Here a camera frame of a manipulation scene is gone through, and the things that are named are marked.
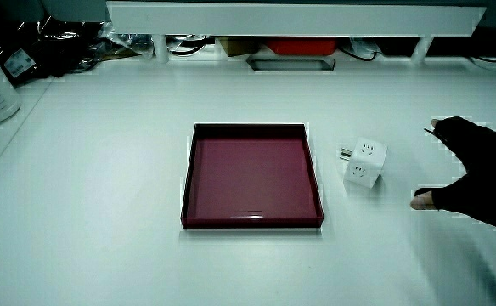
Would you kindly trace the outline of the person's right hand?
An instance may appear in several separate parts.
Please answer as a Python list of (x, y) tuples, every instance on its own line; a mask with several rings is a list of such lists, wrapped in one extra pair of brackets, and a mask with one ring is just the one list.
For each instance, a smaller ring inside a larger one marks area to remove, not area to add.
[(465, 175), (445, 187), (420, 188), (414, 210), (460, 213), (496, 227), (496, 131), (453, 116), (433, 119), (432, 134), (465, 167)]

